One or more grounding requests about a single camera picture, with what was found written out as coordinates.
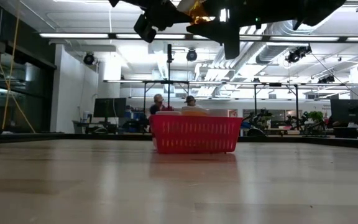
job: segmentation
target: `black light fixture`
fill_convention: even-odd
[[[83,61],[85,65],[94,65],[96,60],[94,58],[93,52],[86,53]]]
[[[297,47],[295,50],[291,50],[285,60],[288,63],[296,63],[301,60],[306,54],[312,53],[310,44],[307,47]]]
[[[197,60],[196,50],[195,49],[189,49],[189,52],[187,53],[186,59],[189,62],[194,62],[195,60]]]
[[[332,75],[328,76],[328,77],[327,77],[327,82],[330,82],[330,83],[335,82],[334,76],[332,76]]]

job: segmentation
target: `computer monitor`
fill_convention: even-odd
[[[98,98],[94,102],[94,118],[104,118],[107,123],[108,118],[124,118],[126,98]]]
[[[358,100],[331,100],[333,121],[358,123]]]

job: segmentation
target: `man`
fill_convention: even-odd
[[[150,107],[151,115],[155,115],[158,111],[165,108],[162,104],[163,101],[164,99],[162,98],[161,94],[154,95],[154,105]]]
[[[187,106],[200,108],[200,106],[196,105],[196,99],[194,98],[194,96],[187,96],[185,103],[187,103]]]

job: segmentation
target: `pole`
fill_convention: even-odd
[[[171,80],[171,63],[168,62],[168,81]],[[171,83],[168,83],[168,108],[170,106],[170,97],[171,97]]]
[[[143,95],[143,115],[146,117],[146,82],[144,83],[144,95]]]
[[[256,85],[254,85],[255,114],[257,114],[256,94],[258,94],[258,93],[256,92]]]
[[[298,101],[298,85],[295,85],[295,102],[296,102],[296,128],[299,131],[299,101]]]
[[[167,63],[168,63],[168,81],[171,81],[171,63],[172,63],[172,44],[168,44],[167,52]],[[170,107],[170,98],[171,98],[171,83],[168,82],[168,108]]]

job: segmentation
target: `red plastic basket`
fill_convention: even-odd
[[[242,118],[152,115],[158,153],[218,153],[236,149]]]

